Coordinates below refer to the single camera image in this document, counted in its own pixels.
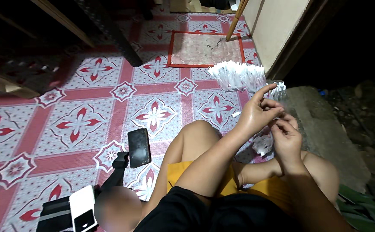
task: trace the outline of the black shirt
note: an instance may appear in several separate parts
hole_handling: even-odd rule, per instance
[[[173,187],[134,232],[277,231],[300,228],[271,201],[253,194],[216,198],[206,206],[190,190]]]

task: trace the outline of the red square frame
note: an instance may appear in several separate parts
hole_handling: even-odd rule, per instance
[[[190,31],[172,31],[172,37],[170,39],[169,45],[169,54],[167,58],[167,66],[171,68],[210,68],[213,67],[213,64],[172,64],[172,53],[173,53],[173,42],[174,42],[174,34],[175,33],[184,33],[184,34],[199,34],[199,35],[227,35],[222,33],[205,33],[205,32],[190,32]],[[242,56],[242,63],[245,62],[245,53],[243,52],[243,44],[242,38],[239,33],[233,33],[232,35],[236,35],[239,40],[239,49]]]

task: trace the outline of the broom handle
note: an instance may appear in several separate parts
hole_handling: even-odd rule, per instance
[[[240,16],[242,15],[243,10],[245,9],[248,1],[249,0],[241,0],[240,1],[238,10],[236,11],[235,18],[233,19],[233,22],[232,22],[232,24],[230,25],[230,28],[229,28],[229,32],[226,35],[226,40],[229,41],[230,37],[232,37],[233,31],[235,30],[236,25],[238,24],[238,20],[239,20]]]

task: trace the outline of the smartphone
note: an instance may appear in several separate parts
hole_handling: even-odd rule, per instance
[[[127,133],[129,139],[130,167],[137,168],[152,161],[150,156],[149,135],[142,128]]]
[[[74,232],[86,232],[97,226],[94,217],[94,188],[89,185],[74,192],[69,197],[71,221]]]

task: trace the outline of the wall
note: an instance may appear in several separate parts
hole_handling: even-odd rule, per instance
[[[250,0],[243,11],[257,54],[269,71],[309,0]]]

